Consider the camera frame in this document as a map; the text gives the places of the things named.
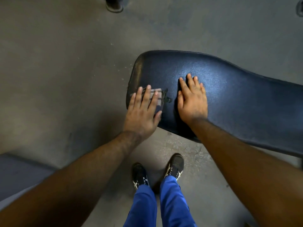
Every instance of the floor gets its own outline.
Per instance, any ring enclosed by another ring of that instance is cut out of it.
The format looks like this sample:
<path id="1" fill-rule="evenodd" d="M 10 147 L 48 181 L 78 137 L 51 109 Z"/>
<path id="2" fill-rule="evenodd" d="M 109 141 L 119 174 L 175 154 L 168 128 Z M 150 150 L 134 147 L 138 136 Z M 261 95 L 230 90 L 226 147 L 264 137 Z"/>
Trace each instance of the floor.
<path id="1" fill-rule="evenodd" d="M 303 84 L 299 0 L 0 0 L 0 149 L 61 168 L 122 127 L 132 65 L 142 52 L 208 53 L 258 74 Z M 198 226 L 254 223 L 206 149 L 157 129 L 123 162 L 84 226 L 122 226 L 130 165 L 156 181 L 174 152 Z M 298 159 L 279 155 L 293 164 Z"/>

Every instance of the blue pants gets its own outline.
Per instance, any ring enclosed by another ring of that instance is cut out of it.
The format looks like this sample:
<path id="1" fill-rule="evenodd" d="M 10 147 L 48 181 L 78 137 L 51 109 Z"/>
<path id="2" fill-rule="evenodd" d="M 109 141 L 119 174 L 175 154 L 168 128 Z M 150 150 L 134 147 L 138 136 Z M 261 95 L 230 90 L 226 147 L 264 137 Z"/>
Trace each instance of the blue pants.
<path id="1" fill-rule="evenodd" d="M 177 180 L 166 176 L 160 186 L 160 206 L 163 227 L 196 226 Z M 141 185 L 134 195 L 134 203 L 124 227 L 155 227 L 157 202 L 149 186 Z"/>

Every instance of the hand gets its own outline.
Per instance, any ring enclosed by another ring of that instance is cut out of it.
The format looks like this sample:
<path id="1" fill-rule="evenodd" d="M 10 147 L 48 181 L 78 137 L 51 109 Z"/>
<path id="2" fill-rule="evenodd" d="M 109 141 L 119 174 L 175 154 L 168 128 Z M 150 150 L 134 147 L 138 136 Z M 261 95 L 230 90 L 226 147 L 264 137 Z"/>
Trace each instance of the hand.
<path id="1" fill-rule="evenodd" d="M 149 105 L 151 86 L 147 86 L 143 101 L 142 90 L 143 88 L 139 87 L 137 94 L 132 95 L 123 127 L 123 131 L 138 134 L 141 142 L 154 133 L 162 114 L 162 111 L 159 111 L 154 117 L 158 103 L 158 92 L 154 93 Z"/>
<path id="2" fill-rule="evenodd" d="M 179 79 L 182 91 L 178 92 L 178 111 L 181 119 L 190 126 L 197 119 L 207 119 L 207 98 L 198 77 L 192 79 L 190 73 L 186 77 L 188 87 L 182 78 Z"/>

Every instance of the shoe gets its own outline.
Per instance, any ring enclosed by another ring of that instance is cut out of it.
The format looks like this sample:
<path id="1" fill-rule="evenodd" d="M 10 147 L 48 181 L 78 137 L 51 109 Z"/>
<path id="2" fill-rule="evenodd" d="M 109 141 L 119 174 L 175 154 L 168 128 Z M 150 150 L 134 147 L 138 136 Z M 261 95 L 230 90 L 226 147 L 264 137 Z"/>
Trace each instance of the shoe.
<path id="1" fill-rule="evenodd" d="M 165 177 L 171 175 L 178 180 L 183 172 L 183 169 L 184 169 L 184 159 L 182 155 L 176 153 L 169 160 L 169 165 L 167 167 Z"/>
<path id="2" fill-rule="evenodd" d="M 135 163 L 132 166 L 131 170 L 132 180 L 134 183 L 134 187 L 137 190 L 141 185 L 149 186 L 149 181 L 147 180 L 146 170 L 140 163 Z"/>
<path id="3" fill-rule="evenodd" d="M 115 3 L 106 3 L 106 9 L 117 14 L 123 11 L 123 5 L 117 0 Z"/>

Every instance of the finger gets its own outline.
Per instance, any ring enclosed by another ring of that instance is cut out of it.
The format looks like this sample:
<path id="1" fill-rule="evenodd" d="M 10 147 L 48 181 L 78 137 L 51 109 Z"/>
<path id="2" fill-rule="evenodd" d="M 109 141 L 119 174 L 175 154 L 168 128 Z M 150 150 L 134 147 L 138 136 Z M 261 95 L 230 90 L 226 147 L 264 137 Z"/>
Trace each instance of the finger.
<path id="1" fill-rule="evenodd" d="M 178 110 L 181 110 L 183 108 L 184 104 L 184 96 L 182 94 L 182 91 L 178 92 Z"/>
<path id="2" fill-rule="evenodd" d="M 196 87 L 199 87 L 199 80 L 198 80 L 198 77 L 195 76 L 195 77 L 193 78 L 193 80 L 194 80 L 195 86 L 196 86 Z"/>
<path id="3" fill-rule="evenodd" d="M 191 94 L 191 91 L 187 87 L 187 85 L 186 85 L 185 81 L 182 79 L 182 77 L 179 78 L 179 81 L 180 81 L 182 93 L 183 93 L 185 99 L 187 99 L 187 97 Z"/>
<path id="4" fill-rule="evenodd" d="M 132 110 L 134 108 L 134 99 L 136 98 L 136 93 L 131 96 L 131 100 L 128 105 L 128 110 Z"/>
<path id="5" fill-rule="evenodd" d="M 205 87 L 203 86 L 203 84 L 202 83 L 200 83 L 200 88 L 201 88 L 201 91 L 202 91 L 202 93 L 204 93 L 205 94 Z"/>
<path id="6" fill-rule="evenodd" d="M 154 95 L 152 96 L 149 108 L 148 108 L 149 114 L 154 115 L 154 112 L 156 111 L 157 104 L 158 104 L 158 92 L 155 91 Z"/>
<path id="7" fill-rule="evenodd" d="M 187 77 L 188 87 L 189 87 L 189 89 L 190 89 L 191 92 L 192 92 L 193 88 L 195 87 L 195 83 L 194 83 L 194 81 L 192 80 L 192 77 L 191 77 L 191 74 L 190 74 L 190 73 L 188 73 L 186 77 Z"/>
<path id="8" fill-rule="evenodd" d="M 146 87 L 146 90 L 145 90 L 145 94 L 143 96 L 143 101 L 141 103 L 141 107 L 142 109 L 145 109 L 147 110 L 147 108 L 149 107 L 149 99 L 150 99 L 150 96 L 151 96 L 151 86 L 150 85 L 147 85 Z"/>
<path id="9" fill-rule="evenodd" d="M 142 101 L 142 87 L 139 87 L 137 94 L 136 94 L 136 99 L 134 100 L 134 108 L 140 108 L 141 106 L 141 101 Z"/>
<path id="10" fill-rule="evenodd" d="M 160 120 L 161 120 L 161 114 L 162 111 L 158 111 L 157 114 L 154 116 L 154 125 L 158 126 Z"/>

